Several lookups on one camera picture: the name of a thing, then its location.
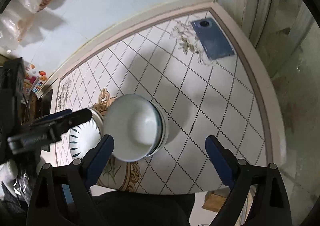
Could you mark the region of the colourful sticker packet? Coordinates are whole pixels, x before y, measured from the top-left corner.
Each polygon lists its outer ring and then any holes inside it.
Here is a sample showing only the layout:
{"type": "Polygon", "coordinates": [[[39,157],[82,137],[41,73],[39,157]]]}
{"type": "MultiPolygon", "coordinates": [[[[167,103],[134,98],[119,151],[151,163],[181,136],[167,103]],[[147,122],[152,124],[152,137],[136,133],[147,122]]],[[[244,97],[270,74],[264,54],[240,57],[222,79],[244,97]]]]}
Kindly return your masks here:
{"type": "Polygon", "coordinates": [[[31,92],[38,93],[48,79],[45,71],[39,70],[35,65],[24,62],[25,78],[23,82],[23,94],[29,96],[31,92]]]}

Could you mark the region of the wooden block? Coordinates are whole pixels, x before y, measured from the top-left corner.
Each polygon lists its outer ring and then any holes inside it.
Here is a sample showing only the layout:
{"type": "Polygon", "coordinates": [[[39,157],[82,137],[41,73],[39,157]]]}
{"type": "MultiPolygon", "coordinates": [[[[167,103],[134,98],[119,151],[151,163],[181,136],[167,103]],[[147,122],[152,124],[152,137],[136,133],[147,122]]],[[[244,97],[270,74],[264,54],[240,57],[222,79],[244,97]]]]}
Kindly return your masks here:
{"type": "Polygon", "coordinates": [[[202,208],[212,212],[219,212],[227,199],[228,193],[208,191],[204,196],[202,208]]]}

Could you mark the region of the blue smartphone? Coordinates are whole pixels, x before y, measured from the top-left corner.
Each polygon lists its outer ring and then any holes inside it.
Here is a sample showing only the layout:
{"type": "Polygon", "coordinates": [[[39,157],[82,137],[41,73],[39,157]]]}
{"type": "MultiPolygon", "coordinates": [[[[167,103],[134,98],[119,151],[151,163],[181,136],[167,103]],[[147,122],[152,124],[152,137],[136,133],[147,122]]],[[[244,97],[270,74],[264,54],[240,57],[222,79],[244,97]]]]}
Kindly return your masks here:
{"type": "Polygon", "coordinates": [[[232,45],[213,18],[192,21],[191,25],[209,60],[234,55],[232,45]]]}

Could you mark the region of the clear plastic bag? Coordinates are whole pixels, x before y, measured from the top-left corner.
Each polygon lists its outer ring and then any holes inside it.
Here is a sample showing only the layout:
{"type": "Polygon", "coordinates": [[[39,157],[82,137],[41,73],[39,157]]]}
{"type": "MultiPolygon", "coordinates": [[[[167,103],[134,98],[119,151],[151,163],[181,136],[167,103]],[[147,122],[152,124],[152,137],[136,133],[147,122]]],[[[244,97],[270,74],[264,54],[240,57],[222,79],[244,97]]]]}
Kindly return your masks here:
{"type": "Polygon", "coordinates": [[[11,0],[1,13],[1,48],[15,50],[37,14],[53,0],[11,0]]]}

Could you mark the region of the patterned table mat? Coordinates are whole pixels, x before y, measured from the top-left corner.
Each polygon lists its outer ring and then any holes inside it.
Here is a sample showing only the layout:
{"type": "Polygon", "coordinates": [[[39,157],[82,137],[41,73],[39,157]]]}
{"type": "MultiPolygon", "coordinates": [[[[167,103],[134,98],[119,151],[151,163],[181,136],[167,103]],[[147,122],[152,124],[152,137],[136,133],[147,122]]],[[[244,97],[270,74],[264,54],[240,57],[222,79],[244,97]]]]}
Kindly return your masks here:
{"type": "Polygon", "coordinates": [[[221,181],[205,152],[214,135],[237,158],[265,166],[266,138],[258,93],[239,51],[208,64],[191,37],[191,22],[217,19],[210,10],[144,28],[95,53],[58,82],[54,109],[95,107],[104,114],[135,93],[157,104],[169,123],[167,144],[151,157],[111,158],[99,186],[141,193],[213,190],[221,181]]]}

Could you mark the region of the white plate blue leaf pattern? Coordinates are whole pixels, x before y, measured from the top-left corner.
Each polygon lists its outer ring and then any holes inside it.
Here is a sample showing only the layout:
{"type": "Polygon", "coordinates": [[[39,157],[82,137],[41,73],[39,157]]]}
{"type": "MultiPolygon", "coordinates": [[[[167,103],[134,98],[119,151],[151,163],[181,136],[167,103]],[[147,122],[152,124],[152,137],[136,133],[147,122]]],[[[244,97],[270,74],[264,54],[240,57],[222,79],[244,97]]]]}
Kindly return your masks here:
{"type": "Polygon", "coordinates": [[[72,159],[82,159],[84,155],[97,146],[103,136],[103,117],[94,108],[89,108],[92,118],[71,128],[69,134],[69,150],[72,159]]]}

